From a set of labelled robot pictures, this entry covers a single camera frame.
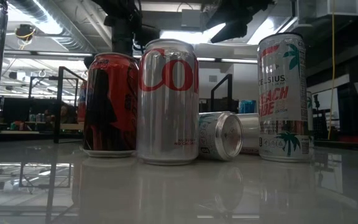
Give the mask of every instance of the red coke logo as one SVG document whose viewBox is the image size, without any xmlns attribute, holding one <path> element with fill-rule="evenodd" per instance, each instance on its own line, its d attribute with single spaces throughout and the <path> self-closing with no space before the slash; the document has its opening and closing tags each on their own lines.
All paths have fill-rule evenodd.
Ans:
<svg viewBox="0 0 358 224">
<path fill-rule="evenodd" d="M 165 57 L 164 49 L 153 49 L 149 52 L 146 52 L 145 55 L 149 54 L 152 51 L 157 51 L 158 53 L 160 53 L 160 55 L 162 57 Z M 182 60 L 182 59 L 175 59 L 175 60 L 169 61 L 162 68 L 162 73 L 161 73 L 162 80 L 155 86 L 147 86 L 144 83 L 143 69 L 142 69 L 143 65 L 144 65 L 144 60 L 145 60 L 145 57 L 143 57 L 142 61 L 140 62 L 140 73 L 139 73 L 139 75 L 140 75 L 139 87 L 142 91 L 154 91 L 154 90 L 159 89 L 163 85 L 167 86 L 171 90 L 187 91 L 193 85 L 193 77 L 195 77 L 194 92 L 198 93 L 198 61 L 197 61 L 197 59 L 195 59 L 195 68 L 196 68 L 195 74 L 193 74 L 193 69 L 187 61 Z M 177 63 L 181 63 L 185 69 L 185 82 L 181 87 L 176 87 L 173 82 L 173 68 Z"/>
</svg>

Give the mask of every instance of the small white plate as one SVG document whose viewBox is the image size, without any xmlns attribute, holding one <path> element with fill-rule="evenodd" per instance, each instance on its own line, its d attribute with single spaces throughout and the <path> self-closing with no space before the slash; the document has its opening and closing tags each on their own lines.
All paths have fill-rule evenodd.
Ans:
<svg viewBox="0 0 358 224">
<path fill-rule="evenodd" d="M 135 150 L 131 151 L 92 151 L 85 150 L 80 146 L 80 149 L 84 151 L 90 157 L 97 158 L 122 158 L 122 157 L 130 157 Z"/>
</svg>

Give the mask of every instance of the white table surface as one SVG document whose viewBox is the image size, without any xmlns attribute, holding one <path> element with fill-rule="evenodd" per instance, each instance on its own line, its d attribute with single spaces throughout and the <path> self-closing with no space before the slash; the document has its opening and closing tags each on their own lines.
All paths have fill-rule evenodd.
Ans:
<svg viewBox="0 0 358 224">
<path fill-rule="evenodd" d="M 19 187 L 21 162 L 30 187 Z M 1 169 L 0 223 L 358 223 L 356 151 L 316 149 L 310 164 L 240 155 L 162 167 L 88 158 L 78 144 L 5 142 Z"/>
</svg>

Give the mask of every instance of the yellow cable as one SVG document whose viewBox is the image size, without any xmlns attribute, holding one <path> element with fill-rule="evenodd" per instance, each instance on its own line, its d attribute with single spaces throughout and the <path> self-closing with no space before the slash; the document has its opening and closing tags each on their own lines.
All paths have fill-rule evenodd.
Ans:
<svg viewBox="0 0 358 224">
<path fill-rule="evenodd" d="M 35 30 L 36 29 L 34 29 L 32 32 L 31 32 L 31 34 L 27 34 L 27 35 L 24 35 L 24 36 L 19 36 L 19 35 L 16 35 L 16 37 L 18 37 L 18 38 L 26 38 L 26 37 L 30 37 L 31 35 L 33 35 L 34 33 L 35 33 Z"/>
<path fill-rule="evenodd" d="M 335 82 L 335 0 L 333 0 L 333 86 L 331 87 L 331 108 L 329 110 L 329 131 L 328 140 L 331 139 L 331 124 L 333 122 L 333 100 L 334 100 L 334 82 Z"/>
</svg>

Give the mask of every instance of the red soda can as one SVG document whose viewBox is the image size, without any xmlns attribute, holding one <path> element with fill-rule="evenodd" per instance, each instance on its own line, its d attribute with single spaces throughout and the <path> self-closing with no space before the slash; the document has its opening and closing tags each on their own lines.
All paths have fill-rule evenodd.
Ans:
<svg viewBox="0 0 358 224">
<path fill-rule="evenodd" d="M 80 87 L 80 94 L 78 95 L 78 123 L 85 122 L 86 111 L 86 85 L 87 81 L 83 81 Z"/>
<path fill-rule="evenodd" d="M 96 56 L 88 73 L 83 148 L 90 156 L 129 156 L 136 147 L 139 68 L 127 55 Z"/>
<path fill-rule="evenodd" d="M 198 61 L 193 46 L 154 40 L 140 63 L 137 155 L 149 164 L 187 164 L 198 155 Z"/>
</svg>

